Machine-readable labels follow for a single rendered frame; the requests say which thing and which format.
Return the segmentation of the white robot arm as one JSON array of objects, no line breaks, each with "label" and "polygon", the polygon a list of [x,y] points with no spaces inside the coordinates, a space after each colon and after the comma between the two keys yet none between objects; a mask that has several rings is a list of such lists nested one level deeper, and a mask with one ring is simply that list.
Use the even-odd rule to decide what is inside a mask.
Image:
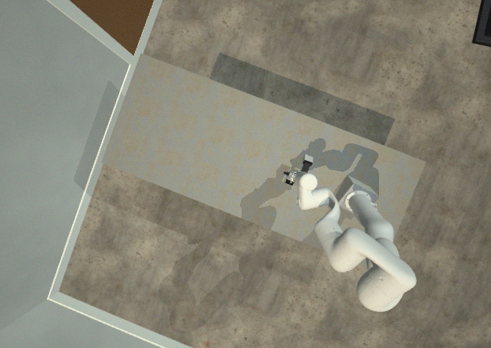
[{"label": "white robot arm", "polygon": [[359,301],[367,309],[377,312],[392,309],[403,294],[415,286],[417,279],[411,267],[400,259],[393,244],[394,229],[391,223],[380,215],[374,207],[377,204],[372,203],[366,192],[356,190],[346,196],[344,203],[349,210],[353,209],[360,225],[365,227],[365,232],[358,228],[342,231],[338,225],[338,200],[328,188],[315,189],[318,180],[308,173],[312,163],[313,157],[305,154],[302,172],[291,177],[298,187],[297,202],[301,210],[325,205],[331,208],[315,224],[315,234],[330,265],[336,271],[347,272],[366,258],[367,272],[361,276],[357,285]]}]

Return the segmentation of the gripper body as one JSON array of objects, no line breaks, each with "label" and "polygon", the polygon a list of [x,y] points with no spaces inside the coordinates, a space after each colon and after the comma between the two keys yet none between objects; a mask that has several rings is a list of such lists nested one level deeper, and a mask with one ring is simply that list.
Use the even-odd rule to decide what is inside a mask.
[{"label": "gripper body", "polygon": [[294,175],[294,174],[296,174],[296,173],[297,173],[297,172],[289,171],[289,175],[286,177],[286,179],[287,179],[287,180],[290,180],[290,181],[292,181],[292,182],[294,182],[294,181],[293,181],[293,178],[292,178],[291,176],[292,176],[292,175]]}]

